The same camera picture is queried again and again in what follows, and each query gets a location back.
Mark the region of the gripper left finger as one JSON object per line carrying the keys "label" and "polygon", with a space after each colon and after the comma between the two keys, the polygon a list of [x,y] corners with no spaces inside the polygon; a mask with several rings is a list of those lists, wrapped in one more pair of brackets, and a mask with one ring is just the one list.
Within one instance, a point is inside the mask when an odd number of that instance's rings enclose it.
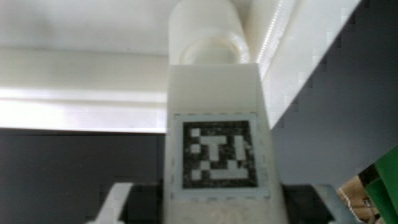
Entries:
{"label": "gripper left finger", "polygon": [[105,198],[96,219],[87,224],[124,224],[119,220],[133,184],[115,183]]}

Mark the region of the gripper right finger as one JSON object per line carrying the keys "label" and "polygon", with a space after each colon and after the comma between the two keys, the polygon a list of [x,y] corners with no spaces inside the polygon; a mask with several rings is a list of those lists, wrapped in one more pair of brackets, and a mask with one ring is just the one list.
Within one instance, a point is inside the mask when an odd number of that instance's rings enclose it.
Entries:
{"label": "gripper right finger", "polygon": [[350,209],[339,199],[332,186],[320,184],[314,185],[313,188],[332,215],[332,220],[329,221],[329,224],[361,224],[353,217]]}

